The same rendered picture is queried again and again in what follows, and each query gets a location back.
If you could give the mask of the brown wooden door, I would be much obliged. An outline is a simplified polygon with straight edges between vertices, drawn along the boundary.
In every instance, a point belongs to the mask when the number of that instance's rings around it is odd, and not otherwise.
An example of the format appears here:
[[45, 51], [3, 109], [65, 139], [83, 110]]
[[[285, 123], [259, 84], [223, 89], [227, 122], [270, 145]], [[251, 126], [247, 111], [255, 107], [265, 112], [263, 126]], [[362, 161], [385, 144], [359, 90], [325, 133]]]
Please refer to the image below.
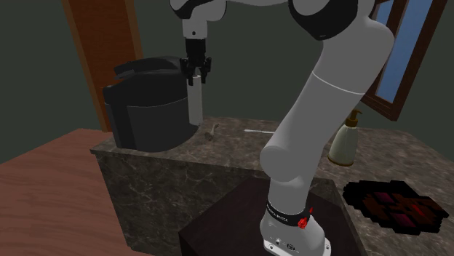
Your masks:
[[100, 128], [109, 132], [103, 88], [114, 83], [115, 66], [143, 57], [135, 0], [60, 1]]

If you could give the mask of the cream soap dispenser bottle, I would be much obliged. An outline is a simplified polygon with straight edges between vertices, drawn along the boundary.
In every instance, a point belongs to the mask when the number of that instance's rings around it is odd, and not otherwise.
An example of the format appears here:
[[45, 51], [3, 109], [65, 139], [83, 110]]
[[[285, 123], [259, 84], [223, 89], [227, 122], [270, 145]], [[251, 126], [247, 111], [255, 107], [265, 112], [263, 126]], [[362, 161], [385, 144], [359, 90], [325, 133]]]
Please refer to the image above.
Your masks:
[[330, 147], [327, 158], [334, 164], [349, 167], [354, 163], [358, 143], [358, 119], [360, 110], [354, 109], [338, 130]]

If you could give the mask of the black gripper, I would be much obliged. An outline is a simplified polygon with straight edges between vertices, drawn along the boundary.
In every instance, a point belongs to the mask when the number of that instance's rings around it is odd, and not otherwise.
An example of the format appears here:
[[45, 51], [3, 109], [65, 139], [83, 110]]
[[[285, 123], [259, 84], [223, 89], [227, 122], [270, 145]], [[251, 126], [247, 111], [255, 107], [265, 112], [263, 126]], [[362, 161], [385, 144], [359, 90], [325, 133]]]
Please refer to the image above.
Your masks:
[[187, 58], [180, 58], [180, 69], [185, 75], [188, 85], [194, 85], [195, 67], [199, 68], [201, 83], [205, 84], [211, 71], [212, 58], [206, 57], [206, 39], [186, 39]]

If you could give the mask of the black and red flat mat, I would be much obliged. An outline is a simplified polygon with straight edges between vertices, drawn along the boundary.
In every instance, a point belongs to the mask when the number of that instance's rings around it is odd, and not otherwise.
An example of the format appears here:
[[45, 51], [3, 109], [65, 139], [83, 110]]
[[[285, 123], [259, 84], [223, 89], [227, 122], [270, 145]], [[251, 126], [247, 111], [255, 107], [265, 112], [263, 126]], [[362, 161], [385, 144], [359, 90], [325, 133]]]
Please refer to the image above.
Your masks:
[[449, 217], [432, 198], [419, 195], [399, 180], [350, 182], [343, 188], [343, 198], [364, 217], [400, 234], [438, 233]]

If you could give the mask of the dark robot stand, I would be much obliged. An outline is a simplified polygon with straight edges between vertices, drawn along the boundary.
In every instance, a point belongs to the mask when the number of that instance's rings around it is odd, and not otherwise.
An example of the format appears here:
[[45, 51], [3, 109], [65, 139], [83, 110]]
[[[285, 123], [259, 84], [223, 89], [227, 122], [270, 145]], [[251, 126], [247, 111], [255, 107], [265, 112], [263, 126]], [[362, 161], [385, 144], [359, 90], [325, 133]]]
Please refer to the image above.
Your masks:
[[[273, 256], [260, 221], [269, 181], [251, 177], [179, 231], [182, 256]], [[331, 243], [331, 256], [367, 256], [333, 180], [315, 177], [307, 202]]]

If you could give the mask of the black coffee machine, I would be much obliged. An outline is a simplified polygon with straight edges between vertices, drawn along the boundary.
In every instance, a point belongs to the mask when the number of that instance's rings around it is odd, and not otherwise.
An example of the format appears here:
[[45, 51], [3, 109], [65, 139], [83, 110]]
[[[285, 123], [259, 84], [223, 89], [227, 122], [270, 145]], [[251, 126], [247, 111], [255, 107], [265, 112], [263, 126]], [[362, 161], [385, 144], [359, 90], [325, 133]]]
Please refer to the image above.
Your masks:
[[113, 70], [119, 82], [104, 87], [103, 97], [118, 148], [168, 151], [197, 132], [204, 79], [188, 79], [179, 57], [134, 60]]

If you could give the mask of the brown framed window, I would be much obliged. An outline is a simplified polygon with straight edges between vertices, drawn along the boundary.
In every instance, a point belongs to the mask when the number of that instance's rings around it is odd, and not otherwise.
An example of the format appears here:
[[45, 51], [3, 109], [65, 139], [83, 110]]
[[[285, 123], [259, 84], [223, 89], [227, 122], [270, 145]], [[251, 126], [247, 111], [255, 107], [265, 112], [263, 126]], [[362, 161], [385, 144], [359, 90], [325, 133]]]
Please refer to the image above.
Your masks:
[[370, 17], [395, 36], [382, 71], [362, 102], [396, 121], [449, 0], [375, 0]]

